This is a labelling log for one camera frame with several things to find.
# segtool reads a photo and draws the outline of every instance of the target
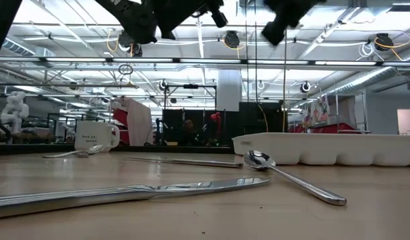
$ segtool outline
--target table surface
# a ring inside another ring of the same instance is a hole
[[[100,153],[0,156],[0,195],[272,177],[269,185],[210,195],[112,203],[0,219],[0,239],[410,239],[410,167],[282,166],[348,199],[328,205],[276,172],[127,161],[236,161],[234,155]]]

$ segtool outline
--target mug handle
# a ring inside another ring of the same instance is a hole
[[[110,146],[111,148],[115,148],[115,147],[119,146],[119,143],[120,143],[120,130],[117,126],[114,126],[114,125],[109,125],[109,127],[111,129],[114,129],[114,131],[116,133],[114,143]]]

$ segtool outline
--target knife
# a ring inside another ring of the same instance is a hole
[[[0,217],[121,201],[146,200],[160,195],[189,196],[234,191],[258,187],[270,182],[270,180],[252,177],[158,187],[129,185],[80,191],[8,195],[0,197]]]
[[[222,161],[202,161],[202,160],[188,160],[188,159],[148,159],[142,157],[126,157],[126,160],[130,161],[146,161],[152,163],[174,163],[174,164],[187,164],[187,165],[200,165],[210,167],[232,167],[242,168],[243,163],[230,163]]]

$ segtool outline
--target person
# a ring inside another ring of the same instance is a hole
[[[180,146],[200,146],[202,145],[201,136],[195,130],[193,121],[188,119],[184,121],[184,128],[181,139],[178,142]]]

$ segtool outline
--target white robot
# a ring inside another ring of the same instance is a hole
[[[14,91],[6,98],[6,106],[0,115],[0,121],[12,123],[11,133],[19,133],[21,130],[22,119],[29,116],[29,106],[24,104],[25,93]]]

